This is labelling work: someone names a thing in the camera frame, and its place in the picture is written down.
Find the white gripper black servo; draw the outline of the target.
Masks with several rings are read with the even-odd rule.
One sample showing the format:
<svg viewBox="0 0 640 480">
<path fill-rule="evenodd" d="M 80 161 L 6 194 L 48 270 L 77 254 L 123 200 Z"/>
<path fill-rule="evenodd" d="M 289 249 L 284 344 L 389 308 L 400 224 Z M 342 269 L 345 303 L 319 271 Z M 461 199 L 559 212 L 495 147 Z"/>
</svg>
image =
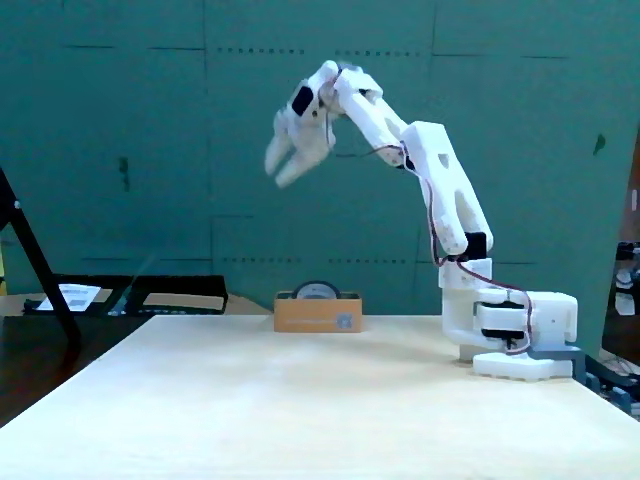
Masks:
<svg viewBox="0 0 640 480">
<path fill-rule="evenodd" d="M 337 118 L 327 97 L 341 72 L 334 60 L 326 60 L 309 77 L 303 78 L 274 116 L 274 135 L 264 157 L 264 169 L 272 175 L 284 157 L 293 156 L 276 175 L 275 182 L 284 188 L 318 166 L 335 145 L 331 122 Z"/>
</svg>

